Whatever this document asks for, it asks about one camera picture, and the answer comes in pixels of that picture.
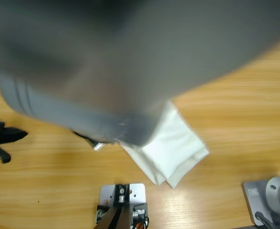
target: metal mounting plate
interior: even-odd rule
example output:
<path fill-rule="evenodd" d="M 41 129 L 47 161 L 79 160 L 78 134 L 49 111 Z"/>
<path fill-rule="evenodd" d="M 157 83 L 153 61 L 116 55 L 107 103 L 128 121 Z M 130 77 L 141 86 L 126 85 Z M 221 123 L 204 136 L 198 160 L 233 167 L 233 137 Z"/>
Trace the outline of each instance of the metal mounting plate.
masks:
<path fill-rule="evenodd" d="M 255 218 L 255 213 L 257 211 L 260 211 L 268 220 L 272 221 L 271 210 L 269 209 L 266 200 L 266 186 L 268 181 L 269 180 L 259 180 L 243 184 L 251 219 L 257 226 L 263 225 L 261 221 Z"/>
<path fill-rule="evenodd" d="M 104 185 L 100 191 L 100 205 L 113 206 L 115 185 Z M 130 203 L 141 204 L 146 203 L 145 186 L 144 184 L 130 184 Z"/>

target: folded cloth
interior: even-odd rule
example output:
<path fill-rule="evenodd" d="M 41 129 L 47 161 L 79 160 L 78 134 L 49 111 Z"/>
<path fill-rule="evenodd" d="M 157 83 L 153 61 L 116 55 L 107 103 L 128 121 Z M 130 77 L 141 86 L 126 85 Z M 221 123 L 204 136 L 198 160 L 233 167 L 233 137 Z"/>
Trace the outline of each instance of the folded cloth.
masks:
<path fill-rule="evenodd" d="M 209 154 L 176 107 L 168 102 L 160 122 L 143 147 L 120 142 L 123 149 L 156 185 L 164 181 L 175 188 L 181 178 Z"/>

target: wooden table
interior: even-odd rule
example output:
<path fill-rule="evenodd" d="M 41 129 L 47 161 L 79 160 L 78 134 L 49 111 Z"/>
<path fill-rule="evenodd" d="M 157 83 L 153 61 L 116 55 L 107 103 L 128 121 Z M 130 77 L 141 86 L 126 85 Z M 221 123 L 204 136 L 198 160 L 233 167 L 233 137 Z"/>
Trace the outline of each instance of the wooden table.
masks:
<path fill-rule="evenodd" d="M 280 175 L 280 44 L 175 103 L 210 155 L 171 189 L 155 186 L 119 146 L 94 152 L 0 97 L 0 119 L 30 133 L 3 147 L 12 161 L 0 163 L 0 229 L 91 229 L 100 187 L 121 182 L 145 184 L 151 229 L 250 225 L 242 182 Z"/>

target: black cable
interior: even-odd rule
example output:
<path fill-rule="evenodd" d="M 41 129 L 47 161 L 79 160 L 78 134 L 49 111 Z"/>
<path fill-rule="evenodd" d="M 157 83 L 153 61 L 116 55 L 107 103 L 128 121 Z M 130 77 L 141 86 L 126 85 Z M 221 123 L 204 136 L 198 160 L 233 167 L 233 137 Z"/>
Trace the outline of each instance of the black cable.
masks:
<path fill-rule="evenodd" d="M 255 218 L 261 221 L 267 229 L 277 229 L 272 222 L 270 222 L 266 217 L 264 217 L 263 213 L 257 211 L 254 215 Z"/>

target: white towel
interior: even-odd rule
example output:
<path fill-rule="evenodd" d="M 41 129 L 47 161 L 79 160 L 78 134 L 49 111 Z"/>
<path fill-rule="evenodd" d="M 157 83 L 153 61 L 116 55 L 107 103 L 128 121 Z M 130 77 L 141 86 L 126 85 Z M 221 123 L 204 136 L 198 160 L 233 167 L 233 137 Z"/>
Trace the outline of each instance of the white towel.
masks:
<path fill-rule="evenodd" d="M 135 163 L 156 185 L 175 188 L 181 178 L 209 154 L 176 107 L 168 102 L 150 142 L 138 147 L 120 142 Z"/>

